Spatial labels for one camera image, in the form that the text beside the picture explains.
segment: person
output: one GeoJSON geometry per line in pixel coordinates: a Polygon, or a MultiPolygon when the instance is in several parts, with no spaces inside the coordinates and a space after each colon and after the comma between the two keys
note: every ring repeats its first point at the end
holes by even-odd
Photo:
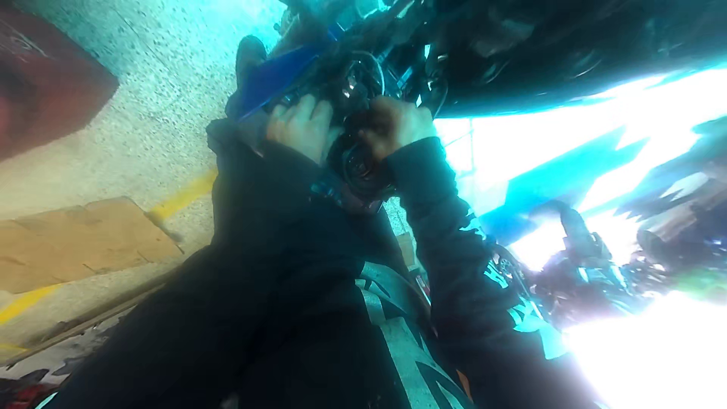
{"type": "Polygon", "coordinates": [[[371,111],[361,136],[406,209],[430,309],[383,210],[348,214],[312,193],[333,108],[306,95],[273,110],[259,143],[230,121],[208,127],[212,243],[47,407],[592,407],[572,358],[548,351],[547,324],[494,270],[432,114],[387,97],[371,111]]]}

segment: hand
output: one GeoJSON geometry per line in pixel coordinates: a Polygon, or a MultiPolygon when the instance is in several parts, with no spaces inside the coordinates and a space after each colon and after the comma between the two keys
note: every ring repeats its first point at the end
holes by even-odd
{"type": "Polygon", "coordinates": [[[282,143],[285,146],[311,158],[321,164],[324,151],[331,140],[333,107],[328,101],[320,101],[312,95],[300,98],[298,105],[286,108],[278,105],[270,115],[268,140],[282,143]]]}
{"type": "Polygon", "coordinates": [[[437,135],[429,108],[378,97],[371,102],[371,112],[371,129],[362,130],[359,135],[369,143],[378,160],[410,143],[437,135]]]}

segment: cable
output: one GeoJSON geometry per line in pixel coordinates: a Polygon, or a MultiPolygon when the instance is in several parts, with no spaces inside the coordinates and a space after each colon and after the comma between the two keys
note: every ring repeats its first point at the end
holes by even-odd
{"type": "Polygon", "coordinates": [[[381,68],[381,64],[379,64],[379,61],[376,59],[376,57],[368,52],[368,51],[353,51],[353,54],[359,54],[359,55],[366,55],[371,58],[371,60],[374,61],[374,65],[376,66],[377,70],[379,71],[379,78],[381,78],[381,95],[384,95],[384,91],[386,91],[386,86],[384,85],[384,69],[381,68]]]}

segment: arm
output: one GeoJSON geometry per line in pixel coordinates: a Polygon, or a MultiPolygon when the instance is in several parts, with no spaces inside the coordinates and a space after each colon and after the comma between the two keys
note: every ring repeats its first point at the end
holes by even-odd
{"type": "MultiPolygon", "coordinates": [[[[382,111],[380,103],[374,108],[382,111]]],[[[469,205],[457,196],[444,149],[438,138],[428,138],[435,132],[431,114],[413,106],[393,112],[393,122],[415,118],[417,124],[390,131],[389,139],[408,132],[401,136],[408,140],[382,147],[380,131],[366,137],[377,156],[385,158],[414,230],[417,255],[430,278],[432,321],[440,345],[468,377],[475,403],[523,409],[590,407],[570,356],[546,359],[542,334],[554,330],[489,266],[491,253],[474,228],[469,205]]]]}
{"type": "MultiPolygon", "coordinates": [[[[284,269],[279,237],[308,205],[319,172],[291,140],[307,133],[306,141],[320,139],[322,149],[324,132],[311,129],[311,111],[293,126],[296,111],[283,118],[285,112],[277,110],[269,141],[261,145],[263,157],[230,142],[235,138],[221,138],[229,143],[217,149],[212,244],[123,318],[49,408],[218,407],[234,375],[254,358],[249,345],[284,269]]],[[[234,129],[221,120],[208,132],[234,129]]],[[[316,157],[316,149],[306,152],[316,157]]]]}

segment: shoe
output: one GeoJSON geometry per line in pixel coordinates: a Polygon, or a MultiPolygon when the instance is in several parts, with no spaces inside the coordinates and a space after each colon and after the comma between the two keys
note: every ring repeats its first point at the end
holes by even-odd
{"type": "Polygon", "coordinates": [[[256,36],[246,36],[240,40],[235,61],[238,90],[241,90],[244,86],[248,69],[259,65],[267,58],[268,53],[265,51],[265,45],[256,36]]]}

